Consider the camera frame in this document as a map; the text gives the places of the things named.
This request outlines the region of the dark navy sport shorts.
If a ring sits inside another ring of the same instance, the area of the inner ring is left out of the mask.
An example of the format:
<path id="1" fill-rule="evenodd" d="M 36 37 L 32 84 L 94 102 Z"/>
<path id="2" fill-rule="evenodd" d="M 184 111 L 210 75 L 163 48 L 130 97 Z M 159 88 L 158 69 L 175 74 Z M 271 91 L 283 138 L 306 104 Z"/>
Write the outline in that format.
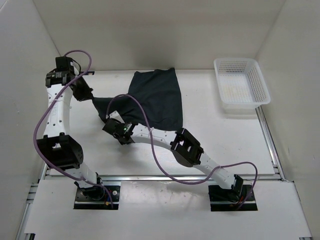
<path id="1" fill-rule="evenodd" d="M 150 127 L 163 131 L 177 131 L 183 127 L 182 94 L 173 67 L 135 72 L 127 94 L 142 106 Z M 127 96 L 115 100 L 111 97 L 95 97 L 92 100 L 103 122 L 107 113 L 117 111 L 125 122 L 145 125 L 137 102 Z"/>

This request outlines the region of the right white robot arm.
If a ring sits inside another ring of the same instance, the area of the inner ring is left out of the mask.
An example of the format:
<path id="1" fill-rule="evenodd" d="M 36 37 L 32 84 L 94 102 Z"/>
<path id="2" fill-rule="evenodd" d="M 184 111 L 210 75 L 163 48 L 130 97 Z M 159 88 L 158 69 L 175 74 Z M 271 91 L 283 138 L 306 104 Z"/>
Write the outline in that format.
<path id="1" fill-rule="evenodd" d="M 154 146 L 169 150 L 178 164 L 187 168 L 195 168 L 206 175 L 196 182 L 178 180 L 168 173 L 171 180 L 184 185 L 199 185 L 209 179 L 214 180 L 230 200 L 238 199 L 243 193 L 244 180 L 237 174 L 225 170 L 205 153 L 200 142 L 185 128 L 176 131 L 149 128 L 140 123 L 120 122 L 109 118 L 102 128 L 113 136 L 121 145 L 150 144 L 152 154 Z"/>

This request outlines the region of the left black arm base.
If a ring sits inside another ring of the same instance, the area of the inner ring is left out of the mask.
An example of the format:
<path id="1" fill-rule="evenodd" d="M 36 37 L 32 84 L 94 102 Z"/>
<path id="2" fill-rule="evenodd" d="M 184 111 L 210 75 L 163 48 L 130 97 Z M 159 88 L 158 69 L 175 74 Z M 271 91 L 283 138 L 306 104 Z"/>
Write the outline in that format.
<path id="1" fill-rule="evenodd" d="M 98 186 L 80 188 L 77 182 L 73 208 L 75 210 L 118 210 L 121 195 L 120 185 L 104 185 L 107 191 Z"/>

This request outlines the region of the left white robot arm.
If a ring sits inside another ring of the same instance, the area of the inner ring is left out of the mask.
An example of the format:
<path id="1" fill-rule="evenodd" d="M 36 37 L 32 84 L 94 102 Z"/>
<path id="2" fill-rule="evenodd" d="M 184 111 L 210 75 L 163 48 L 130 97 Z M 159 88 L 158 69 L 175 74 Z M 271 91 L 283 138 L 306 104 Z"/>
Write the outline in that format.
<path id="1" fill-rule="evenodd" d="M 72 80 L 83 83 L 73 66 L 47 73 L 48 109 L 35 127 L 33 143 L 48 167 L 74 180 L 78 188 L 87 189 L 93 200 L 100 200 L 105 194 L 100 177 L 84 163 L 83 149 L 70 135 L 71 99 L 78 87 Z"/>

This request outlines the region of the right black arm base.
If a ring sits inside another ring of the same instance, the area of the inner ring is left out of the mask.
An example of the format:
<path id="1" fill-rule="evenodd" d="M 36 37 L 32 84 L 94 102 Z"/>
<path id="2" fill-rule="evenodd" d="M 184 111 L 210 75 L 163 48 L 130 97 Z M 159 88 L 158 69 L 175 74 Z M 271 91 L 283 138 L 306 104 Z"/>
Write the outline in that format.
<path id="1" fill-rule="evenodd" d="M 244 201 L 245 197 L 251 190 L 250 184 L 244 184 L 240 195 L 232 193 L 231 190 L 222 189 L 218 185 L 208 186 L 208 195 L 210 201 L 211 212 L 233 212 L 243 203 L 238 209 L 239 211 L 257 211 L 257 203 L 255 194 L 252 191 L 249 197 Z"/>

